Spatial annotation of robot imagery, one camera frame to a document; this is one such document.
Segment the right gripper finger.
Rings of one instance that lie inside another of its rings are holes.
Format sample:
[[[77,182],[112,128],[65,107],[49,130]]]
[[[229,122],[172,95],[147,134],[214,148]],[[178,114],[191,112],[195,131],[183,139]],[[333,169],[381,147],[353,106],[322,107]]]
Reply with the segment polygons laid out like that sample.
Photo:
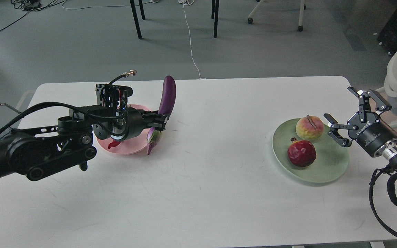
[[[386,99],[384,99],[383,96],[377,91],[374,90],[358,91],[351,86],[349,86],[347,89],[359,99],[358,112],[357,112],[359,117],[367,117],[369,113],[372,113],[369,102],[370,99],[373,99],[373,101],[375,102],[376,111],[382,113],[385,111],[390,111],[392,109],[392,105],[390,105],[389,102]]]
[[[356,125],[342,125],[339,124],[329,113],[325,113],[323,115],[326,120],[329,122],[329,131],[328,135],[341,147],[350,147],[352,144],[352,141],[348,138],[344,138],[339,134],[340,129],[345,129],[345,130],[356,130],[357,126]]]

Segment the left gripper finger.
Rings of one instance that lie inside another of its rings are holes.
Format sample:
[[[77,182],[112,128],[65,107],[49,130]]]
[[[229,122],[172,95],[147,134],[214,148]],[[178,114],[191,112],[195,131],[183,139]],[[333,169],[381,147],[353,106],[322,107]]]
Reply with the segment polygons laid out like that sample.
[[[158,111],[145,111],[142,112],[144,121],[168,121],[171,113],[159,113]]]
[[[152,122],[144,122],[144,128],[153,128],[156,131],[164,131],[166,129],[167,121],[152,121]]]

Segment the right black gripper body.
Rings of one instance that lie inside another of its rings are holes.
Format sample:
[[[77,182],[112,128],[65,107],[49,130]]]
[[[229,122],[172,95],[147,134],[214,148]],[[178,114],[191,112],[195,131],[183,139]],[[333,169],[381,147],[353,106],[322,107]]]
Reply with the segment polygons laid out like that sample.
[[[381,147],[387,142],[397,145],[397,132],[381,120],[379,115],[374,112],[366,112],[365,116],[364,122],[361,122],[359,113],[355,113],[348,120],[348,124],[356,126],[356,129],[348,131],[348,136],[356,140],[370,157],[381,156],[383,150]]]

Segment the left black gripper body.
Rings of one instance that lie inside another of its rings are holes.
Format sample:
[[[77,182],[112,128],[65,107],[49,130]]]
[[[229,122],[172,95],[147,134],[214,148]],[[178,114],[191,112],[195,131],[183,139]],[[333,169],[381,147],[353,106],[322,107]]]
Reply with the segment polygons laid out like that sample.
[[[143,113],[145,113],[145,110],[128,108],[126,110],[124,129],[117,129],[114,132],[120,134],[119,136],[114,136],[114,140],[124,141],[139,136],[146,126],[142,117]]]

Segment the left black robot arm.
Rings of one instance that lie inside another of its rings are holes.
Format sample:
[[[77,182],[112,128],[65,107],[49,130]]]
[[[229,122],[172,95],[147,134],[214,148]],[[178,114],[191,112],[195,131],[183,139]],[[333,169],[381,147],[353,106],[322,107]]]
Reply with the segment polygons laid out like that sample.
[[[131,70],[109,83],[96,84],[96,105],[75,107],[43,102],[19,113],[0,129],[0,134],[36,111],[58,106],[69,109],[69,115],[58,118],[55,126],[16,128],[0,138],[0,178],[18,173],[36,182],[75,165],[86,171],[88,160],[97,154],[93,146],[94,137],[111,139],[107,147],[113,148],[147,129],[147,153],[150,154],[170,119],[175,105],[176,84],[170,75],[164,78],[158,110],[136,109],[128,105],[133,89],[115,85],[119,79],[134,74],[135,71]]]

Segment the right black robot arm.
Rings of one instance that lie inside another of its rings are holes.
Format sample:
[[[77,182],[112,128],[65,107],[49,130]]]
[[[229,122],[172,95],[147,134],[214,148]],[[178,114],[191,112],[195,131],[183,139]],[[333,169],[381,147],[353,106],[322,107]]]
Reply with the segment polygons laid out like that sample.
[[[363,148],[370,157],[384,157],[388,164],[376,168],[369,182],[369,204],[378,223],[397,238],[397,232],[379,217],[374,206],[374,185],[377,179],[386,174],[387,193],[390,201],[397,207],[397,132],[380,117],[381,113],[391,110],[392,106],[380,93],[374,90],[358,91],[353,87],[348,90],[358,98],[358,111],[347,121],[339,124],[330,114],[324,117],[329,122],[328,135],[340,146],[350,147],[353,141]]]

